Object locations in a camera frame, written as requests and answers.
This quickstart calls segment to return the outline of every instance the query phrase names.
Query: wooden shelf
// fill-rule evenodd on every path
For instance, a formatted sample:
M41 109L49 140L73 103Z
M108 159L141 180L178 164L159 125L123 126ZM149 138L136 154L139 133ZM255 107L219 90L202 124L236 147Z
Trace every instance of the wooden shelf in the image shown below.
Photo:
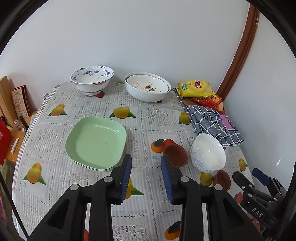
M24 118L25 121L26 121L26 123L28 125L29 125L29 123L31 121L32 115L30 117L28 117L28 118ZM24 137L25 137L25 132L19 131L15 127L12 129L12 131L11 131L11 138L10 138L9 146L8 146L8 149L7 149L7 152L6 152L5 159L7 159L8 161L10 161L14 165L17 162L18 153L20 151L20 147L22 145L22 141L24 140ZM19 141L17 143L17 146L15 148L14 153L11 154L12 146L13 146L13 144L14 144L14 142L15 142L15 140L17 138L19 138Z

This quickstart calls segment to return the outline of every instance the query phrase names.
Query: green plate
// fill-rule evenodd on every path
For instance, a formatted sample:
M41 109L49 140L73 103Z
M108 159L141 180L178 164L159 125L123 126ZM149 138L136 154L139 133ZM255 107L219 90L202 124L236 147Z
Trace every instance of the green plate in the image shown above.
M125 143L126 130L121 124L88 116L72 129L66 140L66 152L79 165L105 171L119 162Z

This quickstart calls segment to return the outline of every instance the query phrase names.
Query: snack package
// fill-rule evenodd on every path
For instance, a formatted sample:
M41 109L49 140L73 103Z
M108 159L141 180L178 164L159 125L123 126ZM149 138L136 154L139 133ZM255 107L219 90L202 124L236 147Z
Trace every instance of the snack package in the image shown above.
M207 81L180 81L178 84L179 97L207 98L216 96Z
M218 95L216 95L216 97L214 96L209 96L207 98L189 98L190 100L192 100L195 103L200 104L201 106L204 107L209 107L214 109L215 111L221 113L221 114L225 114L225 110L223 108L223 102L222 102L222 98Z

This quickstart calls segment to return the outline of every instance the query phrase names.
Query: white pen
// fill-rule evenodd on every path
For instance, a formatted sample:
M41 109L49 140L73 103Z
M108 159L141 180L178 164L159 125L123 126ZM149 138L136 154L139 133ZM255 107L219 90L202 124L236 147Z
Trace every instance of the white pen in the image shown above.
M15 152L15 148L17 147L18 140L19 140L19 138L17 138L13 144L13 147L11 149L11 154L13 154Z

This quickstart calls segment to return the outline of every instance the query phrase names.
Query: wall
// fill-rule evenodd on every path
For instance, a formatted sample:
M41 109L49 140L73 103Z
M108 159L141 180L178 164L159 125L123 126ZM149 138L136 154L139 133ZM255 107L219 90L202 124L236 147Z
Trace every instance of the wall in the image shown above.
M296 160L295 79L294 55L260 15L251 51L224 105L245 139L241 148L251 170L258 167L285 188Z
M102 64L123 79L146 71L167 79L221 83L239 44L245 0L50 0L0 55L0 76L26 84L38 108L76 69Z

